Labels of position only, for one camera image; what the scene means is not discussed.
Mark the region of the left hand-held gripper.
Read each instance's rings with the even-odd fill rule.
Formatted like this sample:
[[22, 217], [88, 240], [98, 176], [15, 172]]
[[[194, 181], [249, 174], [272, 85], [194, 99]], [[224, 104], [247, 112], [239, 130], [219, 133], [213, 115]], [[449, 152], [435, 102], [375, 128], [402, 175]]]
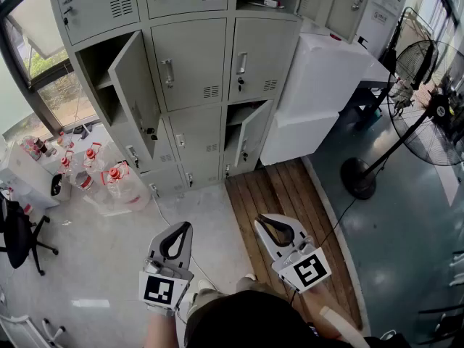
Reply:
[[192, 225], [177, 223], [156, 235], [150, 244], [150, 257], [171, 258], [167, 265], [146, 258], [139, 272], [139, 300], [177, 311], [194, 275], [187, 269], [191, 256]]

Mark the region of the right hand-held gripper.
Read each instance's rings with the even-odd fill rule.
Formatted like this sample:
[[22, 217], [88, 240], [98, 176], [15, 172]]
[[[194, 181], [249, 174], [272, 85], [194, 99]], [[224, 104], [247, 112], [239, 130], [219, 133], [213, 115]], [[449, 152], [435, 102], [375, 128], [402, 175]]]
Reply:
[[[254, 226], [271, 259], [275, 260], [271, 268], [297, 293], [311, 289], [331, 275], [322, 248], [314, 246], [312, 237], [306, 236], [305, 228], [297, 219], [261, 214]], [[290, 244], [299, 238], [296, 244]]]

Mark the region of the person's left hand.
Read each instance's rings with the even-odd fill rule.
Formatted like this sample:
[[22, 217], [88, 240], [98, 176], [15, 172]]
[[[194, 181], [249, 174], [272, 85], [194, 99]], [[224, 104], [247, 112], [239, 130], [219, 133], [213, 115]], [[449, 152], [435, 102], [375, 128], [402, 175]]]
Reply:
[[175, 316], [175, 310], [172, 310], [167, 307], [163, 306], [157, 306], [153, 304], [147, 304], [147, 309], [157, 315], [165, 316], [165, 317], [174, 317]]

